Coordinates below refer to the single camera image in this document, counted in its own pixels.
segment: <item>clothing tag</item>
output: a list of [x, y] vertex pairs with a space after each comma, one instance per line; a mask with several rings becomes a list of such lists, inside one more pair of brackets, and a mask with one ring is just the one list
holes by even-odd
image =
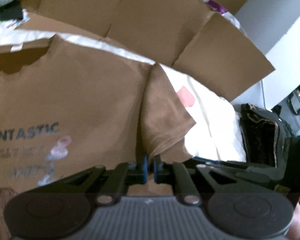
[[18, 44], [18, 45], [13, 45], [12, 48], [11, 48], [11, 52], [22, 50], [22, 46], [23, 46], [23, 43], [22, 44]]

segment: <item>white sheet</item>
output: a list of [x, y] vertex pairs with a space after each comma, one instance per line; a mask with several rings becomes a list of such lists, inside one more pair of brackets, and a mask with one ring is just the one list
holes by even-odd
[[[53, 32], [0, 30], [0, 45], [22, 44], [50, 38]], [[58, 33], [64, 40], [81, 46], [101, 49], [125, 58], [154, 64], [149, 58], [102, 41], [67, 33]], [[238, 116], [225, 99], [218, 97], [192, 77], [162, 65], [173, 88], [179, 92], [185, 87], [194, 97], [194, 104], [186, 110], [197, 124], [185, 136], [185, 147], [192, 156], [211, 160], [246, 161]]]

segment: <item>suitcase handle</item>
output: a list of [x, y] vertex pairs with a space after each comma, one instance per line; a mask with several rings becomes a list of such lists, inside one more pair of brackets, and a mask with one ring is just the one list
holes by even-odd
[[300, 108], [298, 110], [295, 110], [294, 109], [294, 106], [292, 104], [292, 98], [293, 98], [293, 93], [288, 95], [288, 103], [289, 103], [289, 106], [291, 108], [291, 111], [294, 115], [300, 115]]

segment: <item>skin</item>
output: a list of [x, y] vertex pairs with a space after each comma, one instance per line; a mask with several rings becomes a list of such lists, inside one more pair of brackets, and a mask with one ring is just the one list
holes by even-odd
[[297, 204], [293, 214], [292, 223], [287, 233], [287, 238], [290, 240], [300, 240], [300, 205]]

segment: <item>red patch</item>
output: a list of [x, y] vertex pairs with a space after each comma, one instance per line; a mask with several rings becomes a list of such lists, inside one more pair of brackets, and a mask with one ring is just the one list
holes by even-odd
[[183, 86], [178, 92], [177, 95], [183, 104], [184, 107], [191, 107], [195, 103], [194, 96], [189, 92], [189, 90]]

